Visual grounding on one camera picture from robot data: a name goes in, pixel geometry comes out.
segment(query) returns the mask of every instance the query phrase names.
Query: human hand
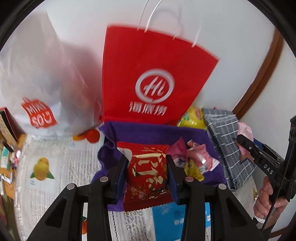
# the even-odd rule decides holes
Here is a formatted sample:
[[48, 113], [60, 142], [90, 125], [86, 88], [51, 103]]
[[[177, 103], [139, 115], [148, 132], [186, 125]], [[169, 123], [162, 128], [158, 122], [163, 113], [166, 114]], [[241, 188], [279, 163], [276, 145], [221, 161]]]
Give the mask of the human hand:
[[[267, 216], [271, 208], [271, 202], [269, 200], [269, 196], [272, 195], [272, 193], [273, 193], [273, 188], [270, 184], [269, 177], [266, 176], [263, 179], [263, 187], [259, 190], [259, 196], [253, 208], [256, 217], [264, 218], [264, 216]], [[276, 221], [279, 219], [281, 213], [284, 211], [287, 205], [288, 205], [288, 201], [284, 197], [279, 197], [276, 200], [274, 204], [274, 207], [276, 208], [276, 210], [273, 212], [273, 214], [270, 215], [267, 221], [267, 224], [265, 226], [265, 229], [268, 229], [269, 227], [271, 227], [276, 223]]]

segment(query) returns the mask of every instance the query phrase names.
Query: blue paper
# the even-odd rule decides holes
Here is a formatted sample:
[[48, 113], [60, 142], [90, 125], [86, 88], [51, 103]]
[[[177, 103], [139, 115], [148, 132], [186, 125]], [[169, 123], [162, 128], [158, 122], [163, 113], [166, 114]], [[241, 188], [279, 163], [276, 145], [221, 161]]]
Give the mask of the blue paper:
[[[173, 241], [181, 238], [185, 208], [185, 205], [178, 206], [174, 202], [152, 207], [156, 241]], [[205, 227], [210, 225], [210, 204], [207, 202], [205, 203]]]

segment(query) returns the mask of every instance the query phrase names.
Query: white circle logo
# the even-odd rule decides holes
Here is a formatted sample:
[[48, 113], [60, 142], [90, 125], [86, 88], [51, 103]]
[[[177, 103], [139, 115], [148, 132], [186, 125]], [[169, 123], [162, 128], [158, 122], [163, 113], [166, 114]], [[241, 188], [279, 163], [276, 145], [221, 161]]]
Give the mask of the white circle logo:
[[[141, 83], [148, 77], [154, 77], [154, 79], [141, 88]], [[174, 77], [164, 69], [151, 69], [144, 72], [137, 80], [135, 91], [140, 100], [146, 103], [157, 104], [166, 100], [172, 93], [175, 86]]]

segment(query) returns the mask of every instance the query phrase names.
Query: metal screw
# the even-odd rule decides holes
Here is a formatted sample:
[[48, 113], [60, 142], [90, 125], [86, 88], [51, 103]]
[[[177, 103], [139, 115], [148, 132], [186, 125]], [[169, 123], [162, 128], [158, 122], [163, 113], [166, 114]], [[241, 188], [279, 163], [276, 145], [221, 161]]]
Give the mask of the metal screw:
[[193, 182], [193, 180], [194, 180], [194, 178], [191, 176], [185, 177], [185, 181], [187, 181], [187, 182]]
[[108, 180], [109, 180], [108, 177], [101, 177], [101, 178], [100, 178], [100, 181], [101, 181], [102, 183], [105, 183], [105, 182], [108, 181]]
[[218, 188], [221, 189], [221, 190], [225, 190], [225, 189], [226, 189], [226, 185], [223, 184], [223, 183], [220, 183], [220, 184], [218, 185]]
[[70, 184], [67, 185], [67, 189], [68, 190], [72, 190], [74, 188], [75, 188], [75, 184], [74, 183], [70, 183]]

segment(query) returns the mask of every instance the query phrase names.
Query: wooden trim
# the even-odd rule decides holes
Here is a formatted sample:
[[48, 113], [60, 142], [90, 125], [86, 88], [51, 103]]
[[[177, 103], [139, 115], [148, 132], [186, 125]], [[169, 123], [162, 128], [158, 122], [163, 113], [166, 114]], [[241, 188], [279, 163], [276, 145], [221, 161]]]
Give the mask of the wooden trim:
[[244, 96], [239, 103], [234, 107], [233, 113], [236, 114], [240, 120], [245, 113], [251, 108], [255, 100], [261, 94], [262, 90], [269, 81], [281, 55], [284, 45], [284, 39], [280, 32], [275, 28], [274, 38], [270, 45], [269, 51], [265, 57], [259, 72], [254, 79], [254, 82], [250, 85]]
[[274, 238], [274, 237], [277, 237], [277, 236], [280, 236], [282, 234], [284, 234], [286, 231], [287, 231], [288, 227], [285, 227], [283, 229], [280, 229], [278, 231], [275, 231], [275, 232], [272, 232], [269, 236], [269, 238]]

